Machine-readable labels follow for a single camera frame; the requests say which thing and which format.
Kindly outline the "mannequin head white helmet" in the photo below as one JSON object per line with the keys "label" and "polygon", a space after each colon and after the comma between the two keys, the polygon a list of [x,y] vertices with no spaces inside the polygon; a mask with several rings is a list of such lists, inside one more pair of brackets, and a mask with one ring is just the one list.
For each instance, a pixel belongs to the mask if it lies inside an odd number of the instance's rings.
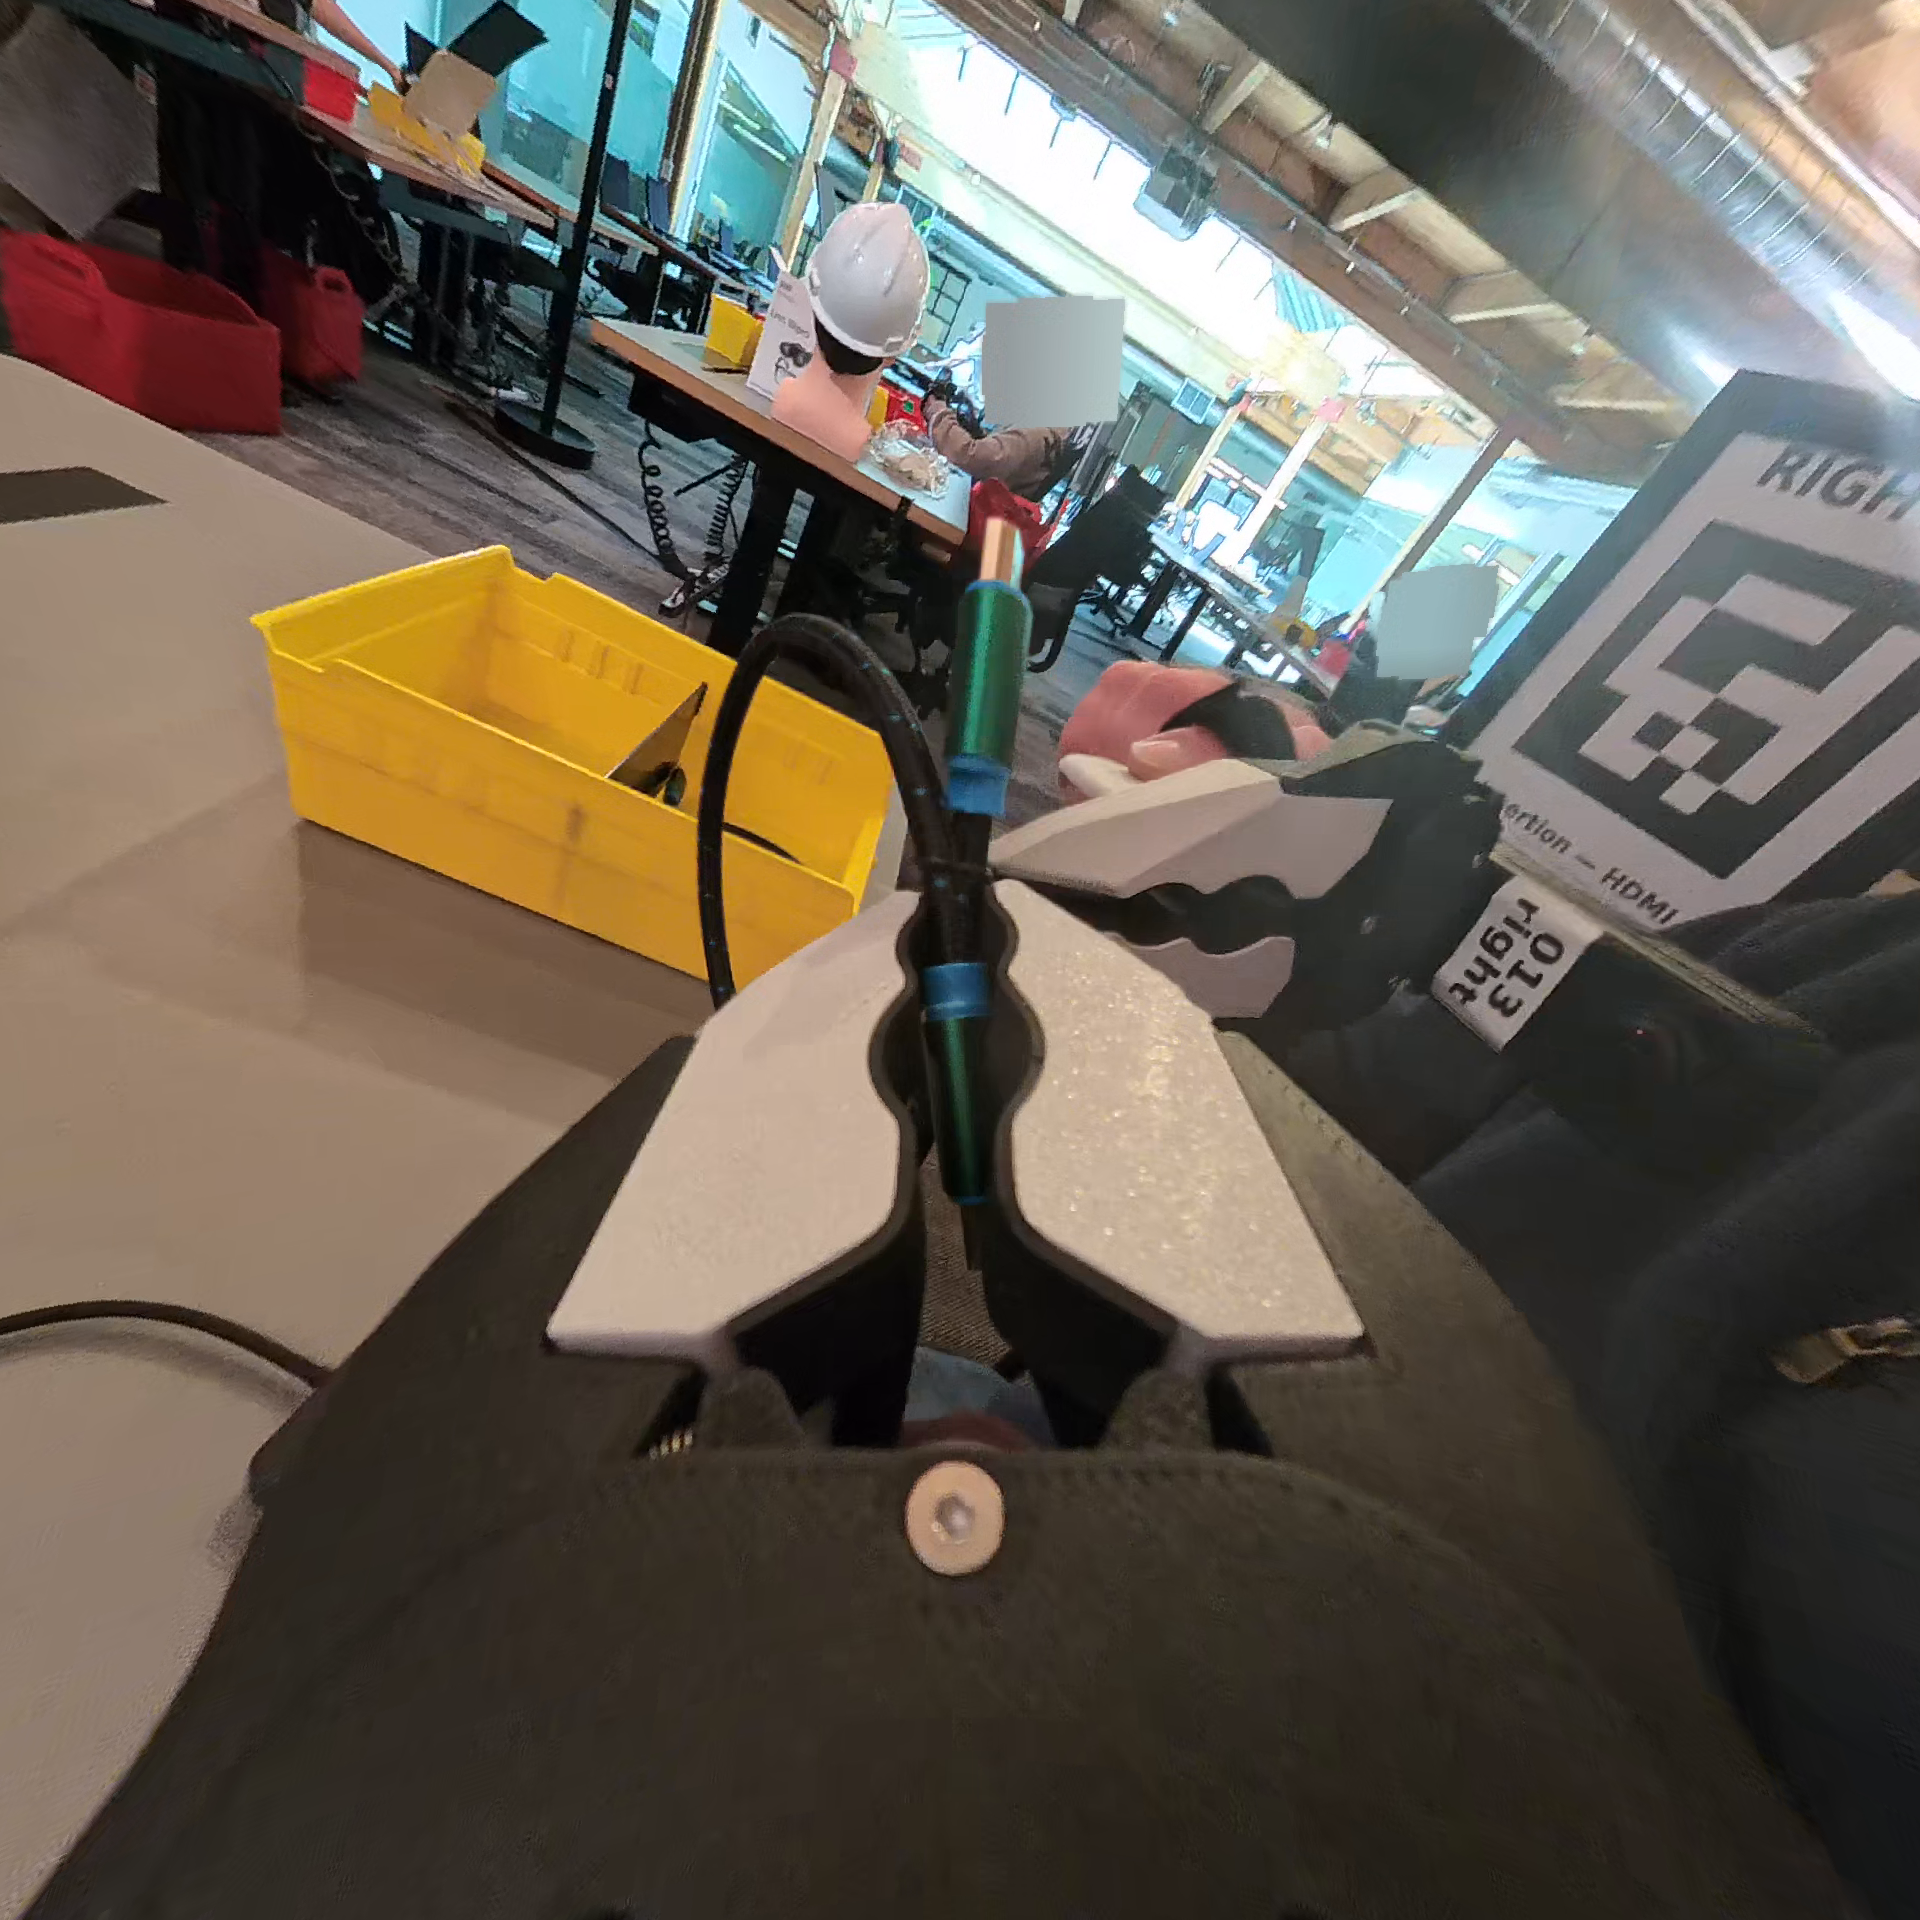
{"label": "mannequin head white helmet", "polygon": [[847,205],[805,267],[811,344],[780,380],[771,419],[858,465],[871,440],[879,376],[916,340],[929,266],[914,215],[900,202]]}

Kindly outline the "red bag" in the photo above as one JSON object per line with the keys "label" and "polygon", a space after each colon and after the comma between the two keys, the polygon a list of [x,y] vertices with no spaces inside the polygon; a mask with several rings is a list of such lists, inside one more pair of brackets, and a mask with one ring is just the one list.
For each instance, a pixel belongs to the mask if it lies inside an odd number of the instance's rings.
{"label": "red bag", "polygon": [[365,303],[344,270],[260,245],[254,310],[277,334],[284,380],[316,391],[362,380]]}

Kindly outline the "black stand pole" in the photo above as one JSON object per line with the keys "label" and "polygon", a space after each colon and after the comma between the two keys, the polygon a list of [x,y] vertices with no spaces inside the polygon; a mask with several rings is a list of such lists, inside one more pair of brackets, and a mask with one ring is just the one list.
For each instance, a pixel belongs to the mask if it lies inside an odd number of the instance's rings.
{"label": "black stand pole", "polygon": [[546,297],[533,395],[498,397],[492,426],[518,453],[583,474],[595,441],[564,415],[564,400],[635,5],[518,4],[518,11],[539,25],[541,38],[499,84],[502,144],[493,161],[551,202],[558,280]]}

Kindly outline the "framed marker sign board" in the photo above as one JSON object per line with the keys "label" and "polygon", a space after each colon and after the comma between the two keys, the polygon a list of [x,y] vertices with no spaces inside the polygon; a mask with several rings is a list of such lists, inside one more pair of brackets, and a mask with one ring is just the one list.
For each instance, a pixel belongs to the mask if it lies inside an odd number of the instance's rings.
{"label": "framed marker sign board", "polygon": [[1918,847],[1918,405],[1742,369],[1445,739],[1511,855],[1667,931]]}

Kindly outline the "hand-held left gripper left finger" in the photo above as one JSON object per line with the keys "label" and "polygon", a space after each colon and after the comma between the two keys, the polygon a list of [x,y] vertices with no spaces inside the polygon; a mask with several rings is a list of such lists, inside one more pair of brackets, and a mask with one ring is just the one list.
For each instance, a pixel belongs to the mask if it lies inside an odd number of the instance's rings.
{"label": "hand-held left gripper left finger", "polygon": [[924,1287],[916,1009],[898,890],[689,1044],[546,1321],[562,1354],[759,1370],[809,1408],[903,1388]]}

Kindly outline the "long wooden work desk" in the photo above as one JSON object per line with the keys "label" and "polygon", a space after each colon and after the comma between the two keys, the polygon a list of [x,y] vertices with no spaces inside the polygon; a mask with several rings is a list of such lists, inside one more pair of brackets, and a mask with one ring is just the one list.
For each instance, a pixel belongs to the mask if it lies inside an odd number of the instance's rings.
{"label": "long wooden work desk", "polygon": [[364,320],[412,311],[413,358],[468,381],[492,358],[516,280],[555,272],[519,243],[523,194],[355,132],[372,85],[313,34],[376,58],[336,4],[56,4],[107,58],[155,84],[155,217],[169,266],[254,311],[258,252],[344,272]]}

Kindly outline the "person's right hand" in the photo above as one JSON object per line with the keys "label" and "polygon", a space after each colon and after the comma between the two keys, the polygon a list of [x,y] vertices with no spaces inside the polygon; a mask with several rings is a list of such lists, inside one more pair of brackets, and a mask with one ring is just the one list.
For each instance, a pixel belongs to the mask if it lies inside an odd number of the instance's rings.
{"label": "person's right hand", "polygon": [[1057,738],[1064,804],[1226,758],[1301,762],[1331,743],[1293,688],[1214,667],[1120,659],[1070,708]]}

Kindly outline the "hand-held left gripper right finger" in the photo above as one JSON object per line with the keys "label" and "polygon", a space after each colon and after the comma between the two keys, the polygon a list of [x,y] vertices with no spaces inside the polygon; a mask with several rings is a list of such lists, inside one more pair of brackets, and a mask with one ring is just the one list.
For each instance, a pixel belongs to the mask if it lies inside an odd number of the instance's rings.
{"label": "hand-held left gripper right finger", "polygon": [[992,908],[1004,1074],[983,1291],[1038,1385],[1114,1412],[1134,1382],[1344,1362],[1368,1332],[1214,1020],[1020,880]]}

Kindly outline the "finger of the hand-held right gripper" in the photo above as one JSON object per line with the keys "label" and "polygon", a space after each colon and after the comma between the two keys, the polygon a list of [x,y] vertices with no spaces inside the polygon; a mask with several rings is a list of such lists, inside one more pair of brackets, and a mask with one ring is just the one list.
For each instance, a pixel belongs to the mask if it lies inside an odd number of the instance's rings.
{"label": "finger of the hand-held right gripper", "polygon": [[996,878],[1096,899],[1129,899],[1158,885],[1211,896],[1271,880],[1298,899],[1330,890],[1330,854],[1303,824],[1283,824],[1291,792],[1252,762],[1214,760],[1068,804],[1004,832]]}
{"label": "finger of the hand-held right gripper", "polygon": [[1118,939],[1214,1020],[1264,1016],[1296,960],[1283,882],[1162,882],[1118,902]]}

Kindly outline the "black mesh office chair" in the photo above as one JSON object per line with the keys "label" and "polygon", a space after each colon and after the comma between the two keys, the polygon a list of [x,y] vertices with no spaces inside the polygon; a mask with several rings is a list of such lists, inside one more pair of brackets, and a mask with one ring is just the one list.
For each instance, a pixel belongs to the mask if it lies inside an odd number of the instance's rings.
{"label": "black mesh office chair", "polygon": [[1020,564],[1015,582],[996,579],[975,562],[958,596],[948,706],[964,704],[983,659],[994,659],[1010,686],[1015,638],[1021,638],[1023,669],[1030,676],[1049,671],[1094,589],[1128,587],[1138,578],[1154,520],[1166,504],[1167,494],[1139,468],[1128,465],[1108,491],[1070,520],[1064,534],[1046,542],[1035,559]]}

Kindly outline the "red storage bin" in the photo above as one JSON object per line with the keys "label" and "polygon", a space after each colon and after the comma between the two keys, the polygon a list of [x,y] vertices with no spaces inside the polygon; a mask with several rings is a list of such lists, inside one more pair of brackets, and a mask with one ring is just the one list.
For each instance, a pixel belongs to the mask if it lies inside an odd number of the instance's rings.
{"label": "red storage bin", "polygon": [[188,434],[276,436],[274,324],[220,282],[134,252],[6,229],[3,349]]}

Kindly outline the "wooden top office desk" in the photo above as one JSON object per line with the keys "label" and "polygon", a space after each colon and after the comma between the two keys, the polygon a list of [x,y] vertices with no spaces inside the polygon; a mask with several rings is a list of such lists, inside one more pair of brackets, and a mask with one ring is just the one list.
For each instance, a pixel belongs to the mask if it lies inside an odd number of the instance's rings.
{"label": "wooden top office desk", "polygon": [[702,335],[593,317],[588,337],[632,372],[632,414],[747,462],[752,491],[707,622],[709,650],[735,658],[768,612],[808,605],[850,515],[892,518],[942,559],[962,547],[964,475],[932,491],[901,491],[869,457],[842,457],[776,419],[744,373],[706,361]]}

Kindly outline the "person's black top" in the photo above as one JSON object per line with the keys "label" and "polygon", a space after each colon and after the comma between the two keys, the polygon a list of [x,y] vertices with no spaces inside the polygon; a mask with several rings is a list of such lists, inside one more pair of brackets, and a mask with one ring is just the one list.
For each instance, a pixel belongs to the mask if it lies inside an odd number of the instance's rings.
{"label": "person's black top", "polygon": [[1524,1315],[1856,1910],[1915,1916],[1915,890],[1717,913],[1680,945],[1836,1053],[1717,1178],[1599,1143],[1428,998],[1280,1064]]}

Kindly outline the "yellow plastic bin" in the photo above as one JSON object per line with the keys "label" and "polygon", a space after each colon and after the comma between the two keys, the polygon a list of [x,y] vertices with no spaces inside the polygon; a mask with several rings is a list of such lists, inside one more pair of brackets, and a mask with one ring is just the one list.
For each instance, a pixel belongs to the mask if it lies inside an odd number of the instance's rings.
{"label": "yellow plastic bin", "polygon": [[[706,975],[697,802],[729,655],[504,545],[252,626],[301,821]],[[887,896],[901,851],[876,731],[768,678],[728,781],[734,978]]]}

